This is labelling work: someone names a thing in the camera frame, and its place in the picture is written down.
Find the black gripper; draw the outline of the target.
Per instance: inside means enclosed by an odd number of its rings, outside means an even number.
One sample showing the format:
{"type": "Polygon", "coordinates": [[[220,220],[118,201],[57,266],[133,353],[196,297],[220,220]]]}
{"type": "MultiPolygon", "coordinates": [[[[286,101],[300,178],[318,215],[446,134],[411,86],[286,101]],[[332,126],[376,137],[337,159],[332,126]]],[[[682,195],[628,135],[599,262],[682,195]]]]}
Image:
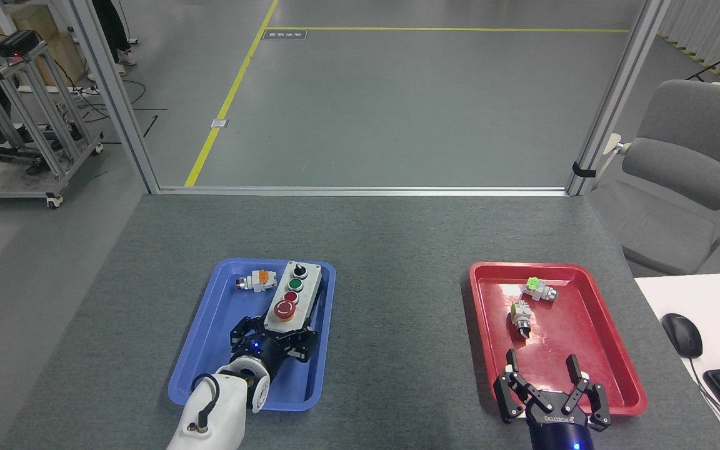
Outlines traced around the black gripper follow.
{"type": "Polygon", "coordinates": [[[507,365],[494,381],[494,395],[502,422],[511,423],[526,407],[529,438],[534,449],[594,449],[591,431],[603,432],[611,425],[608,397],[602,384],[591,382],[578,364],[577,356],[566,358],[569,378],[574,384],[568,394],[541,394],[518,372],[515,349],[506,353],[507,365]],[[588,417],[578,401],[586,395],[591,407],[588,417]]]}
{"type": "Polygon", "coordinates": [[[312,327],[286,331],[278,340],[266,335],[264,316],[243,317],[229,333],[231,349],[238,349],[238,356],[259,359],[269,376],[276,376],[280,365],[288,356],[306,364],[318,345],[318,332],[312,327]]]}

